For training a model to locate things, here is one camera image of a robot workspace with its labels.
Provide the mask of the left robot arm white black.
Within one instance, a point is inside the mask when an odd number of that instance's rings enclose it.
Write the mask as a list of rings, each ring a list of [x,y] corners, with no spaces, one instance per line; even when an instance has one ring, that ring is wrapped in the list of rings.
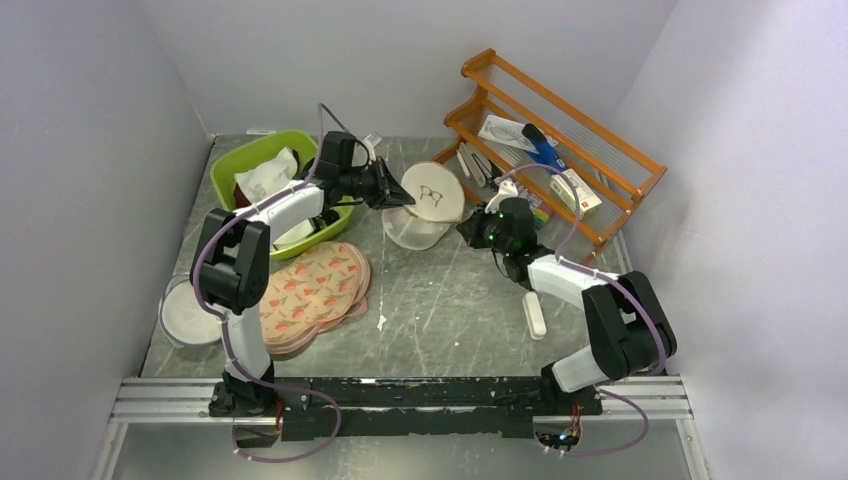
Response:
[[[385,161],[356,166],[363,141],[331,131],[319,144],[309,170],[280,191],[236,211],[213,209],[205,217],[190,270],[200,309],[212,315],[225,352],[222,379],[208,409],[211,417],[254,417],[272,413],[281,392],[315,396],[306,387],[279,384],[263,345],[258,304],[270,276],[272,240],[350,197],[372,210],[414,204]]]

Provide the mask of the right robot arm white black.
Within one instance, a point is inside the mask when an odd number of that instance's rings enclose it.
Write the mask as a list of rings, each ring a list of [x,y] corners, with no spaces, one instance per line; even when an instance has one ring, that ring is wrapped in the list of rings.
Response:
[[[494,212],[478,207],[456,229],[469,247],[500,258],[501,273],[514,283],[583,312],[588,345],[542,370],[539,398],[548,412],[565,413],[588,387],[663,370],[676,353],[676,336],[647,276],[614,275],[557,255],[538,241],[525,199],[505,199]]]

